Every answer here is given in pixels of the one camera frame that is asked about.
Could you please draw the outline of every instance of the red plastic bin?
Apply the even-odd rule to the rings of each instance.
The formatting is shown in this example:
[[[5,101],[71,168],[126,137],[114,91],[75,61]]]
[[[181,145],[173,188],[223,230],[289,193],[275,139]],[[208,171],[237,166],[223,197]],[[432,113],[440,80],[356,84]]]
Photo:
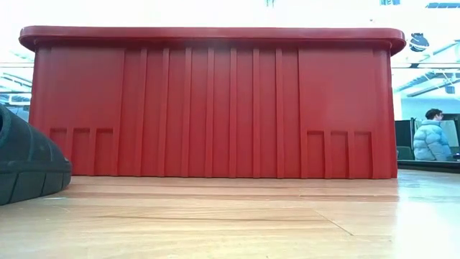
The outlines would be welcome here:
[[[85,176],[395,178],[396,29],[26,27],[30,122]]]

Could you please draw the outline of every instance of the bin lid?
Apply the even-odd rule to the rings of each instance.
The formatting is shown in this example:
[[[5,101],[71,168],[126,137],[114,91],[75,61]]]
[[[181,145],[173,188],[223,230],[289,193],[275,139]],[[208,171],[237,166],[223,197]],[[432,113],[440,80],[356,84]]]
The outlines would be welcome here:
[[[35,51],[50,41],[153,41],[153,40],[286,40],[388,42],[394,55],[405,47],[404,33],[390,28],[211,28],[211,27],[59,27],[29,26],[21,30],[19,41]]]

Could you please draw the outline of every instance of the light blue puffer jacket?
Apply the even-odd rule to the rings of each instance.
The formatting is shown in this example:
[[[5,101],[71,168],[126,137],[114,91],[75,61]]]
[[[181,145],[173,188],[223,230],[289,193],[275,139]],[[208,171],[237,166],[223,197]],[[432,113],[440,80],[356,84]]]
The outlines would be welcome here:
[[[414,134],[414,155],[416,160],[447,161],[452,152],[441,122],[426,120]]]

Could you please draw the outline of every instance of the dark hair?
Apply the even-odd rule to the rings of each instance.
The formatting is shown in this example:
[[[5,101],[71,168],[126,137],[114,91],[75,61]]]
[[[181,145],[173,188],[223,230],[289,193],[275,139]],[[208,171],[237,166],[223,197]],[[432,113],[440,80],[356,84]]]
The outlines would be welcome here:
[[[443,113],[443,111],[441,111],[440,109],[431,109],[431,110],[426,112],[425,117],[426,117],[426,119],[434,119],[434,117],[436,117],[436,115],[440,115],[442,113]]]

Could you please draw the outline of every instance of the wooden floor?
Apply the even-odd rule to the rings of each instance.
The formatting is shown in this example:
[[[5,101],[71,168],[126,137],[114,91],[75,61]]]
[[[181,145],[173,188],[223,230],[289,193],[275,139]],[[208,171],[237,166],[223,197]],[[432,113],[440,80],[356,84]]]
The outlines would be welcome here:
[[[74,177],[0,207],[0,258],[460,258],[460,175]]]

